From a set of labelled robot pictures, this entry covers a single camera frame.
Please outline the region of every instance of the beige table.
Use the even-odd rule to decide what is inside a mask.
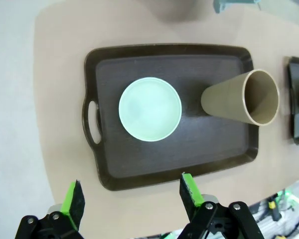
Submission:
[[[251,204],[299,179],[285,69],[286,57],[299,57],[299,26],[238,5],[216,15],[212,0],[68,0],[36,20],[34,94],[53,195],[62,202],[69,183],[81,180],[86,199],[81,232],[87,239],[148,236],[187,223],[178,182],[119,192],[103,188],[81,123],[89,51],[171,42],[246,47],[254,67],[269,71],[281,92],[277,119],[260,129],[256,160],[197,177],[201,192],[216,195],[225,206],[238,200]]]

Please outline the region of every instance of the screw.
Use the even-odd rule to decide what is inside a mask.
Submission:
[[[58,214],[54,214],[54,215],[52,216],[52,218],[53,218],[53,220],[57,220],[57,219],[59,218],[59,215],[58,215]]]
[[[235,209],[235,210],[240,210],[240,206],[239,206],[239,204],[234,204],[234,209]]]
[[[213,209],[213,205],[211,203],[207,203],[205,205],[205,207],[208,209],[208,210],[212,210]]]
[[[33,219],[33,218],[29,218],[29,219],[28,219],[28,223],[29,223],[29,224],[31,224],[31,223],[33,223],[33,222],[34,222],[34,219]]]

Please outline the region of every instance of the second tray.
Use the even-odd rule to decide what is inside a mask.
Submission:
[[[90,52],[85,62],[86,97],[83,128],[94,152],[99,178],[109,190],[177,180],[182,172],[201,175],[253,161],[258,127],[204,113],[204,89],[253,70],[250,53],[241,47],[162,44],[109,47]],[[144,142],[123,128],[118,108],[124,89],[143,77],[169,82],[178,92],[182,117],[175,132]],[[101,142],[88,122],[88,106],[98,105]]]
[[[290,58],[288,65],[291,106],[292,106],[292,135],[295,144],[299,144],[299,58]]]

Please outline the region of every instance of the cup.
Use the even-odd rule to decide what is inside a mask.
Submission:
[[[270,124],[280,103],[278,87],[264,70],[253,70],[208,87],[201,105],[209,115],[258,126]]]

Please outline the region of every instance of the light green bowl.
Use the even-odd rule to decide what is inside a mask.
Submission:
[[[181,118],[181,102],[166,81],[145,77],[131,83],[119,103],[123,127],[133,137],[159,141],[174,132]]]

